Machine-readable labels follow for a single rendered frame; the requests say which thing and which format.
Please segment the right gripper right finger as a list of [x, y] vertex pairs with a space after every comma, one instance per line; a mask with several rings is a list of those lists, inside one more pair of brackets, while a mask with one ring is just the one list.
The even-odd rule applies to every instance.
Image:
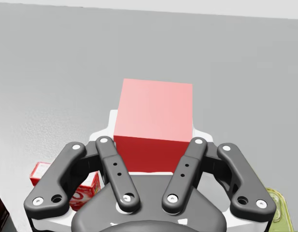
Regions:
[[162, 208], [180, 213], [203, 172], [213, 174], [236, 217], [273, 217], [276, 205], [240, 149], [232, 143], [216, 146], [212, 139], [195, 136], [180, 158], [162, 197]]

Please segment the green rectangular can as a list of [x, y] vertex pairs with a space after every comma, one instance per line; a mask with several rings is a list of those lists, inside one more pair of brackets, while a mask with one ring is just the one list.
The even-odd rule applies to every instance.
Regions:
[[267, 188], [267, 191], [276, 204], [276, 212], [269, 232], [295, 232], [283, 195], [271, 188]]

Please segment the red and white carton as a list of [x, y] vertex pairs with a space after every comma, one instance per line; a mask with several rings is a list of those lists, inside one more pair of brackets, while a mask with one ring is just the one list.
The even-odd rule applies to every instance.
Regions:
[[[50, 165], [50, 163], [46, 162], [36, 163], [33, 171], [29, 175], [33, 186], [39, 182]], [[78, 211], [101, 189], [101, 187], [103, 187], [103, 184], [100, 184], [100, 171], [90, 173], [86, 180], [77, 188], [76, 192], [71, 198], [71, 208], [74, 211]]]

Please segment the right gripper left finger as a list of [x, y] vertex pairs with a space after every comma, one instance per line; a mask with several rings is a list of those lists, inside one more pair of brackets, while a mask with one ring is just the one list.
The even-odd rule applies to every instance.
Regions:
[[139, 209], [139, 194], [113, 142], [117, 115], [117, 110], [111, 110], [107, 128], [93, 133], [87, 145], [70, 142], [63, 147], [25, 199], [28, 216], [66, 214], [78, 186], [95, 171], [100, 171], [111, 185], [122, 211], [130, 213]]

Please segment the pink cube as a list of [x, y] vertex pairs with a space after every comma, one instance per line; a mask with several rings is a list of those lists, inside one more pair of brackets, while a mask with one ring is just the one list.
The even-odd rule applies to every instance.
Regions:
[[174, 172], [192, 139], [192, 84], [124, 79], [114, 142], [129, 172]]

